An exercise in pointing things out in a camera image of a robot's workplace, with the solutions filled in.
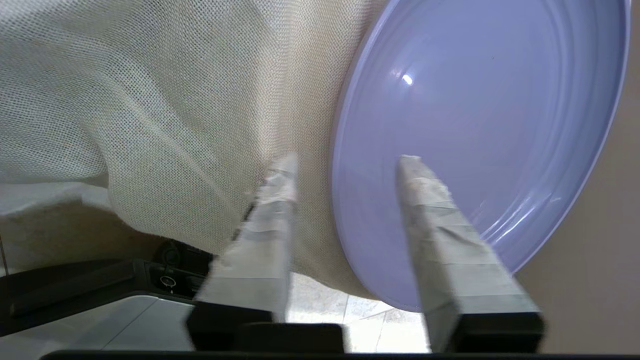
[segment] white surface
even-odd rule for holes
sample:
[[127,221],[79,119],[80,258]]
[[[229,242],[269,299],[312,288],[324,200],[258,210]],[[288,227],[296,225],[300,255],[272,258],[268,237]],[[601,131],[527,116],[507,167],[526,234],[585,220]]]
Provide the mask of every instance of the white surface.
[[192,351],[184,322],[193,306],[157,299],[104,350]]
[[101,349],[156,297],[131,297],[0,338],[0,358],[31,360],[63,349]]

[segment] lavender plate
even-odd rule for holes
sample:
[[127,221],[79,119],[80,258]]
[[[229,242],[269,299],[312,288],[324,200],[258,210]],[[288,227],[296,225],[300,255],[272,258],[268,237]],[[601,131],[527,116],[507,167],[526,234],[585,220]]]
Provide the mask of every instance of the lavender plate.
[[512,271],[562,221],[618,103],[626,1],[392,0],[351,65],[332,158],[335,223],[373,294],[419,311],[394,170],[422,156]]

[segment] beige wall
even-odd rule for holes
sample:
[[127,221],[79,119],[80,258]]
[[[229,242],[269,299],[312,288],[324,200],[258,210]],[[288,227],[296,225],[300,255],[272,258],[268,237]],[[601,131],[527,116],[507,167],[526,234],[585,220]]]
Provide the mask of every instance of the beige wall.
[[640,6],[623,96],[582,195],[518,274],[545,313],[544,352],[640,354]]

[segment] beige fabric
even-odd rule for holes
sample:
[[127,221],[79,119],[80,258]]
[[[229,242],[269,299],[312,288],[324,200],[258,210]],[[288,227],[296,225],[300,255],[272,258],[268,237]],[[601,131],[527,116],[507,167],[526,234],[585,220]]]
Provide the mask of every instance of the beige fabric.
[[109,189],[139,231],[220,253],[269,162],[300,161],[294,268],[370,296],[330,211],[332,118],[380,0],[0,2],[0,182]]

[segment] floor tile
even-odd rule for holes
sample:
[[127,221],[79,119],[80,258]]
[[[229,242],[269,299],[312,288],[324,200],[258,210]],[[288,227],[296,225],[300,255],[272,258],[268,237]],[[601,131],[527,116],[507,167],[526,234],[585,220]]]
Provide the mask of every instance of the floor tile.
[[344,323],[351,323],[356,320],[368,318],[370,316],[384,313],[394,307],[379,300],[363,299],[350,295],[347,299],[347,309],[344,312]]
[[376,351],[430,352],[422,314],[398,309],[387,311]]
[[345,351],[376,352],[384,320],[385,313],[380,313],[345,325]]
[[342,323],[348,296],[307,276],[292,274],[287,321]]

